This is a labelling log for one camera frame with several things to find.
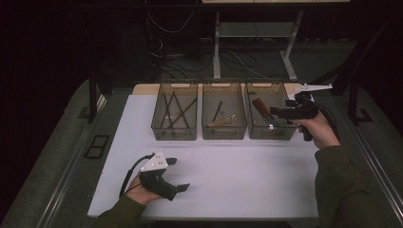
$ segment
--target gray floor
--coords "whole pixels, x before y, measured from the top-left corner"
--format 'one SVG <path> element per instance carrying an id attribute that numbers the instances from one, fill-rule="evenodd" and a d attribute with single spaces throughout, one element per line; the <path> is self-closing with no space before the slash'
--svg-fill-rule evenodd
<path id="1" fill-rule="evenodd" d="M 285 46 L 284 42 L 265 40 L 244 45 L 249 47 L 248 52 L 237 51 L 236 47 L 242 47 L 242 44 L 221 44 L 221 77 L 261 77 L 245 70 L 244 65 L 264 77 L 287 77 L 278 55 Z M 350 41 L 296 43 L 290 59 L 298 81 L 310 82 L 337 67 L 348 57 L 354 45 Z M 177 53 L 172 53 L 168 59 L 169 66 L 163 66 L 165 72 L 162 77 L 181 78 L 184 73 L 188 78 L 211 78 L 212 54 L 208 43 L 206 46 L 210 52 L 199 61 L 179 58 Z M 178 66 L 182 67 L 182 73 L 172 68 Z M 95 121 L 87 123 L 87 119 L 82 118 L 83 110 L 88 107 L 87 82 L 77 89 L 1 227 L 89 227 L 92 224 L 94 218 L 89 218 L 86 212 L 131 91 L 131 88 L 116 88 L 112 94 L 101 99 L 100 113 Z M 358 107 L 365 108 L 374 121 L 359 126 L 353 125 L 346 116 L 347 93 L 333 97 L 328 91 L 318 91 L 314 97 L 335 115 L 341 141 L 348 146 L 352 161 L 365 174 L 388 227 L 402 227 L 401 217 L 395 212 L 398 208 L 402 209 L 400 196 L 403 194 L 403 183 L 399 178 L 399 173 L 403 171 L 402 136 L 362 89 L 359 90 Z M 99 160 L 85 159 L 83 155 L 95 135 L 109 136 L 106 152 Z M 371 165 L 367 158 L 377 159 L 386 176 L 376 171 L 374 168 L 378 165 Z M 317 219 L 291 220 L 288 223 L 294 228 L 314 228 L 318 225 Z M 246 223 L 244 227 L 272 226 L 268 223 Z"/>

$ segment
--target transparent storage container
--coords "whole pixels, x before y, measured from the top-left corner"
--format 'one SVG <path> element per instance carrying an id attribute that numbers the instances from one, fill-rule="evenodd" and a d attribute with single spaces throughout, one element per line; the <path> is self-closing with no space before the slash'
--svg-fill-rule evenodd
<path id="1" fill-rule="evenodd" d="M 151 123 L 157 141 L 196 140 L 198 82 L 161 81 Z"/>
<path id="2" fill-rule="evenodd" d="M 286 107 L 287 91 L 280 79 L 248 79 L 245 82 L 244 98 L 248 120 L 249 138 L 254 140 L 290 140 L 297 125 L 287 120 L 279 119 L 276 115 L 266 121 L 253 101 L 260 99 L 270 110 L 270 106 Z"/>
<path id="3" fill-rule="evenodd" d="M 202 137 L 205 140 L 242 140 L 246 115 L 239 79 L 202 81 Z"/>

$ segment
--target white tabletop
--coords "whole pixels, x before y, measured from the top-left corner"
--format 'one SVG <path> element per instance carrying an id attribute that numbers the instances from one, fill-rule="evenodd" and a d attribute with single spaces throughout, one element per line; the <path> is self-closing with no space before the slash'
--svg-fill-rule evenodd
<path id="1" fill-rule="evenodd" d="M 297 131 L 290 141 L 251 140 L 247 131 L 243 140 L 207 141 L 202 138 L 200 115 L 195 141 L 156 141 L 151 130 L 156 98 L 147 93 L 129 96 L 88 210 L 90 217 L 116 203 L 134 162 L 162 150 L 167 158 L 178 159 L 163 178 L 190 186 L 172 201 L 148 204 L 143 219 L 317 218 L 317 149 L 312 142 L 305 142 Z"/>

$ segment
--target person's hand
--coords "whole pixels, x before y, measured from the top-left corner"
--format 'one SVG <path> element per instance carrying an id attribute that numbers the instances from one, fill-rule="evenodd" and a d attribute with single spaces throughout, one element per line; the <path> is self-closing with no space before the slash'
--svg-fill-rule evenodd
<path id="1" fill-rule="evenodd" d="M 320 111 L 313 119 L 290 120 L 290 122 L 305 126 L 314 138 L 315 146 L 319 149 L 332 145 L 340 145 L 335 132 Z"/>
<path id="2" fill-rule="evenodd" d="M 140 181 L 140 172 L 134 178 L 127 188 L 125 195 L 142 205 L 147 205 L 152 200 L 161 199 L 162 197 L 143 188 Z"/>

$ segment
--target dark sleeve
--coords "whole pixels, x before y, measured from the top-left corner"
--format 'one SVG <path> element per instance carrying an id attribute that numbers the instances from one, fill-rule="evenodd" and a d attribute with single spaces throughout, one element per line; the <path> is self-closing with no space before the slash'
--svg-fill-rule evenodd
<path id="1" fill-rule="evenodd" d="M 138 223 L 144 209 L 144 205 L 127 196 L 122 196 L 110 210 L 97 217 L 92 228 L 133 227 Z"/>
<path id="2" fill-rule="evenodd" d="M 330 146 L 317 151 L 315 156 L 320 228 L 386 227 L 361 172 L 350 162 L 343 148 Z"/>

